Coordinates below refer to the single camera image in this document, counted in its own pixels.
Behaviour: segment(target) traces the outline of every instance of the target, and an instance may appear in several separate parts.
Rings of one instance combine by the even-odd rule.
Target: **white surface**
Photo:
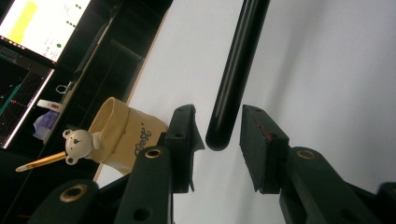
[[[169,123],[195,104],[205,139],[242,3],[174,1],[130,106]],[[392,0],[273,1],[242,102],[372,192],[396,181],[394,15]],[[176,223],[284,222],[278,196],[253,191],[239,133],[240,114],[228,148],[195,153],[196,191],[175,196]]]

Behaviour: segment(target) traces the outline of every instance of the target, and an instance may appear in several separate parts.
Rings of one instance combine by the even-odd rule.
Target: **black rod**
[[[269,3],[245,0],[242,5],[206,133],[206,144],[215,151],[223,150],[230,142]]]

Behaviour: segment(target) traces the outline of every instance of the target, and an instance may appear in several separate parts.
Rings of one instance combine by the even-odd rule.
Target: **white bear figurine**
[[[89,134],[85,130],[66,130],[63,133],[66,140],[66,163],[74,165],[79,159],[90,159],[92,151],[100,148],[100,133]]]

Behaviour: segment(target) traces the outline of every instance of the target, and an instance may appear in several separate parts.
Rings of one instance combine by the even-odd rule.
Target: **bright screen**
[[[90,0],[16,0],[0,25],[0,39],[56,63]]]

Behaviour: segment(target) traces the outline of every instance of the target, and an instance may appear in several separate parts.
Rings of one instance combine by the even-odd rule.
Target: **black cylinder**
[[[245,0],[242,5],[206,133],[206,144],[212,150],[223,150],[230,142],[269,3]]]

